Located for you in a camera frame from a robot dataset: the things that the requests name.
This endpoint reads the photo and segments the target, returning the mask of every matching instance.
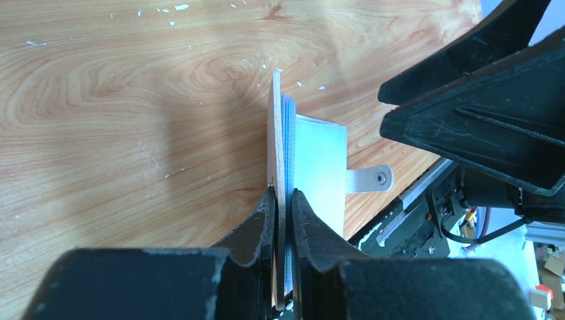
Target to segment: cardboard box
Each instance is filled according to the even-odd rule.
[[[561,277],[563,270],[565,270],[565,261],[561,261],[558,258],[550,255],[544,267],[553,272],[553,274]]]

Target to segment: white paint speck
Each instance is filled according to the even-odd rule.
[[[39,46],[42,46],[42,45],[46,45],[46,44],[47,44],[47,42],[33,42],[33,41],[30,41],[30,40],[26,41],[26,43],[27,43],[28,45],[32,45],[32,46],[34,46],[34,47],[39,47]]]
[[[187,5],[186,3],[184,5],[175,5],[175,10],[180,11],[180,10],[184,10],[188,7],[190,7],[190,5]]]

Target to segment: electrical wire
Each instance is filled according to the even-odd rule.
[[[482,219],[483,219],[482,227],[480,228],[480,233],[479,233],[478,237],[475,238],[475,239],[478,239],[478,238],[480,238],[480,237],[485,236],[486,233],[488,232],[488,224],[489,224],[489,222],[490,222],[490,213],[491,213],[491,211],[492,211],[492,208],[491,208],[491,207],[485,208],[485,210],[484,210],[484,217],[482,218]],[[465,247],[465,248],[463,248],[463,249],[464,249],[465,251],[471,251],[471,250],[475,250],[475,248],[477,248],[478,246],[479,246],[479,244],[475,243],[475,244],[469,245],[469,246],[467,246],[467,247]]]
[[[488,242],[490,240],[493,240],[493,239],[495,239],[495,238],[497,238],[501,235],[505,235],[505,234],[511,232],[512,230],[515,230],[515,229],[517,229],[517,228],[519,228],[523,225],[526,225],[526,224],[533,222],[533,220],[531,220],[531,218],[523,217],[520,220],[517,220],[517,221],[515,221],[515,222],[513,222],[513,223],[511,223],[511,224],[509,224],[505,227],[500,228],[499,230],[496,230],[496,231],[491,232],[489,234],[482,235],[477,239],[469,239],[469,238],[461,237],[459,235],[454,235],[453,233],[449,232],[448,229],[446,229],[444,223],[445,223],[445,220],[449,217],[450,217],[449,215],[446,215],[445,217],[443,217],[442,220],[441,220],[441,224],[440,224],[440,229],[441,229],[442,233],[445,235],[445,237],[448,238],[448,239],[451,239],[453,241],[456,241],[456,242],[468,243],[468,244],[471,244],[471,245],[475,245],[475,244],[481,245],[481,244]]]

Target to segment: plywood board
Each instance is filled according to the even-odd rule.
[[[66,250],[207,246],[241,222],[265,189],[277,69],[299,114],[347,127],[348,168],[394,169],[391,192],[347,197],[350,237],[436,159],[381,139],[379,85],[478,2],[2,1],[0,317]]]

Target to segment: wooden board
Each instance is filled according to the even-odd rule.
[[[246,2],[2,1],[1,318],[66,250],[207,246],[243,220],[277,68],[298,113],[347,126],[349,168],[394,169],[391,192],[348,196],[345,237],[436,159],[379,137],[378,86],[476,24],[478,0]]]

